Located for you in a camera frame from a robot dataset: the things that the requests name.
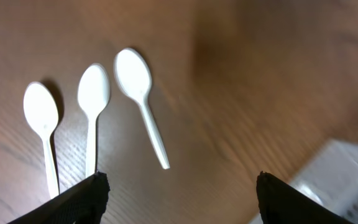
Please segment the clear plastic basket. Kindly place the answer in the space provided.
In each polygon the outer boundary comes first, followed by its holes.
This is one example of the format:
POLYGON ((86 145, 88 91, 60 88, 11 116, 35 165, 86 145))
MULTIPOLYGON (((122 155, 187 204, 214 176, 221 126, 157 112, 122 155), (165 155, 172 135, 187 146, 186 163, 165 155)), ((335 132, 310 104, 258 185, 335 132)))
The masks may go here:
MULTIPOLYGON (((350 223, 358 223, 358 144, 329 141, 286 184, 350 223)), ((260 212, 251 221, 256 223, 263 223, 260 212)))

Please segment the white plastic spoon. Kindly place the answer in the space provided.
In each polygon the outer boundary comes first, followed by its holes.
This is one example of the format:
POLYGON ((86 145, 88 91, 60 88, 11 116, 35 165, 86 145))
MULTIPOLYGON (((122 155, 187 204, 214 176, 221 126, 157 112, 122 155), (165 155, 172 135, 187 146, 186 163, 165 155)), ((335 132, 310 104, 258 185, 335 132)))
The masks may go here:
POLYGON ((110 99, 108 74, 99 63, 90 65, 82 75, 77 100, 88 119, 85 177, 93 175, 97 166, 97 119, 110 99))
POLYGON ((58 124, 57 106, 52 94, 42 83, 31 82, 24 93, 23 108, 27 123, 42 140, 47 187, 53 199, 60 193, 50 140, 58 124))
POLYGON ((138 104, 160 165, 163 169, 169 169, 168 156, 149 106, 152 77, 147 63, 133 48, 124 48, 115 56, 114 74, 119 89, 138 104))

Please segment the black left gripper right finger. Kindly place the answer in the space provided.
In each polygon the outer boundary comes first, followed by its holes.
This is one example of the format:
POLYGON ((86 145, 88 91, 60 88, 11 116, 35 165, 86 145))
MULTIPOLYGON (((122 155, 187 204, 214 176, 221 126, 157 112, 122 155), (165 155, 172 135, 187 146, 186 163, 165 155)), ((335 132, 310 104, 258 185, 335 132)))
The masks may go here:
POLYGON ((350 224, 268 172, 258 175, 256 192, 264 224, 350 224))

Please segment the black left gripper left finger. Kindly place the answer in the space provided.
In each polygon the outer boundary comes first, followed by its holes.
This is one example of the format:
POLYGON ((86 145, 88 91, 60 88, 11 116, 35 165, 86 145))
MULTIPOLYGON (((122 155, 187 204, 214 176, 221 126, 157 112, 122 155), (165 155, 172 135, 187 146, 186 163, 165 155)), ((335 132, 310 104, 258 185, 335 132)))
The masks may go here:
POLYGON ((96 172, 9 224, 100 224, 109 191, 107 175, 96 172))

